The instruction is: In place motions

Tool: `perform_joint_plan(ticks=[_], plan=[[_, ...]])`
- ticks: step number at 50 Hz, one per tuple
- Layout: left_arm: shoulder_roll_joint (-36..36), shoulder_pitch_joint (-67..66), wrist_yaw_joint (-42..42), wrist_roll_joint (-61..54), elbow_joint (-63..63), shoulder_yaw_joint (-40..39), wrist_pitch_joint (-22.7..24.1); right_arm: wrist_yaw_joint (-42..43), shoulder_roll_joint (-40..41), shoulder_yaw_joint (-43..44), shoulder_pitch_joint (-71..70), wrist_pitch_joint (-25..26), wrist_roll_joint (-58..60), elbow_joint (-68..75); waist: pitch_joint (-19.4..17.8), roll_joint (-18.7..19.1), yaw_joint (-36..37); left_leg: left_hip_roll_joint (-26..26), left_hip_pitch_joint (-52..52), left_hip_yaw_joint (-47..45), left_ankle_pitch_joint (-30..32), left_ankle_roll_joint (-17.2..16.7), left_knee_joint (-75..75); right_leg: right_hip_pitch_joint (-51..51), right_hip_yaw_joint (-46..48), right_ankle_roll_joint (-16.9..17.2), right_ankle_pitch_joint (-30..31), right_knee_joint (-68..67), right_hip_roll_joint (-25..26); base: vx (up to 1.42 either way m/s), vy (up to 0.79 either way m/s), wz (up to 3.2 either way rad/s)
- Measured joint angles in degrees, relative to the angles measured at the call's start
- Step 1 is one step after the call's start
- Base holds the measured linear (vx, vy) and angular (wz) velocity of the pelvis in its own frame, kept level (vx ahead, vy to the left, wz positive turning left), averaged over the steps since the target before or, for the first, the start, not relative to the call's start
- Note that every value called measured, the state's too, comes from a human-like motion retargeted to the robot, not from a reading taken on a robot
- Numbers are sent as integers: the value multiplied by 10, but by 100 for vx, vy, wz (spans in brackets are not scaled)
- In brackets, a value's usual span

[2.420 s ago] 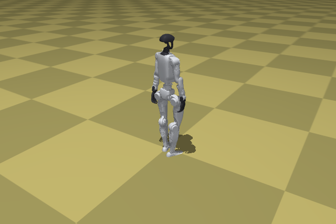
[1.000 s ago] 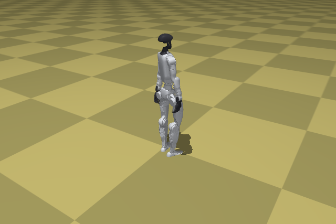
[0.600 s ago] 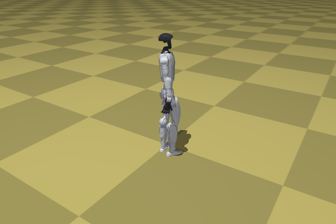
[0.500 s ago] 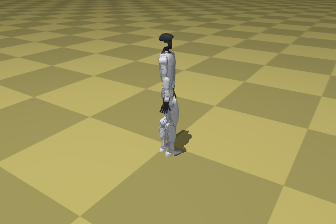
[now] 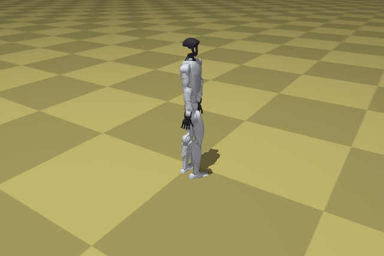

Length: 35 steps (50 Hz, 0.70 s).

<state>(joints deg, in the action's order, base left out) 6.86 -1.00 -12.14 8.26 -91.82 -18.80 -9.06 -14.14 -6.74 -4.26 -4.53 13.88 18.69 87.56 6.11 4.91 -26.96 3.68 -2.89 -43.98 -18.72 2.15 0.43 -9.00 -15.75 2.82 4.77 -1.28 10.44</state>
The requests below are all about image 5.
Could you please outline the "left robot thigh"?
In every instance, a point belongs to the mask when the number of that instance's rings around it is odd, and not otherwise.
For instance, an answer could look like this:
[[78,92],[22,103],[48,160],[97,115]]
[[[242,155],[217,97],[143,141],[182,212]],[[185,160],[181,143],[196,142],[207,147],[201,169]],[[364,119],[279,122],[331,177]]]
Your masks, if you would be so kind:
[[192,125],[190,123],[190,129],[187,128],[187,134],[183,138],[183,143],[188,145],[189,142],[193,140],[193,137],[194,137],[194,134],[192,130]]

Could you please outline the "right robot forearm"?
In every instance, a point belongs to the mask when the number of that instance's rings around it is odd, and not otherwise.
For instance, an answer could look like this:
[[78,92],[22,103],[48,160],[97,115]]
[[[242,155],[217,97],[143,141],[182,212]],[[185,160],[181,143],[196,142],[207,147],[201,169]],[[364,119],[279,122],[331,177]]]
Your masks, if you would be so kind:
[[191,97],[191,91],[189,89],[186,89],[184,91],[184,101],[185,101],[185,109],[186,109],[186,112],[185,112],[185,116],[188,116],[190,117],[191,116],[191,111],[192,111],[192,97]]

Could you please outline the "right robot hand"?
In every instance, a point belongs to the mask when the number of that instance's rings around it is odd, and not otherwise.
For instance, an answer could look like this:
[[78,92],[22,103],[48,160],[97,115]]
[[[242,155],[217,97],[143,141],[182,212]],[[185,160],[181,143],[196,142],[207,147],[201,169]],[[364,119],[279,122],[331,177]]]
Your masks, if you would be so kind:
[[[186,111],[185,111],[186,112]],[[192,112],[191,112],[191,114],[192,114]],[[183,127],[183,125],[184,125],[184,129],[185,129],[185,126],[186,126],[186,129],[188,128],[188,129],[190,129],[190,123],[191,123],[191,125],[192,125],[192,127],[193,127],[193,123],[191,122],[191,116],[190,117],[188,117],[188,116],[185,116],[185,114],[184,114],[184,120],[182,121],[182,126],[181,126],[181,128]]]

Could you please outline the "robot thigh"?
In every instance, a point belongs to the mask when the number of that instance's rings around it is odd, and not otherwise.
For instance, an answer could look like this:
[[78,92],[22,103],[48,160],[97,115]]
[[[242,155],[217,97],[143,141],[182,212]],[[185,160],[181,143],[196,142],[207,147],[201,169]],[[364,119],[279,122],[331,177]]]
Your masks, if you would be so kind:
[[194,137],[194,134],[192,130],[192,125],[190,123],[190,129],[187,128],[187,134],[183,138],[183,143],[188,145],[189,142],[193,140],[193,137]]
[[194,140],[190,141],[188,144],[189,149],[191,150],[191,147],[193,144],[197,143],[199,146],[202,144],[203,135],[204,135],[204,125],[203,120],[200,112],[198,110],[194,110],[194,107],[192,107],[192,114],[191,114],[191,121],[193,123],[193,134],[194,134]]

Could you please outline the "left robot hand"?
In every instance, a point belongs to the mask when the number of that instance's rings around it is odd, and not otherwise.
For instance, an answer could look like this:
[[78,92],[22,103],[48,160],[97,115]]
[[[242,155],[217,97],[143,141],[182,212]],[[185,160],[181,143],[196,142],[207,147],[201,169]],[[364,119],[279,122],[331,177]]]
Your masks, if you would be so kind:
[[200,112],[200,110],[201,110],[201,114],[203,114],[203,110],[202,110],[202,108],[201,108],[201,102],[202,102],[202,98],[201,98],[201,100],[200,100],[200,102],[197,102],[198,103],[198,111]]

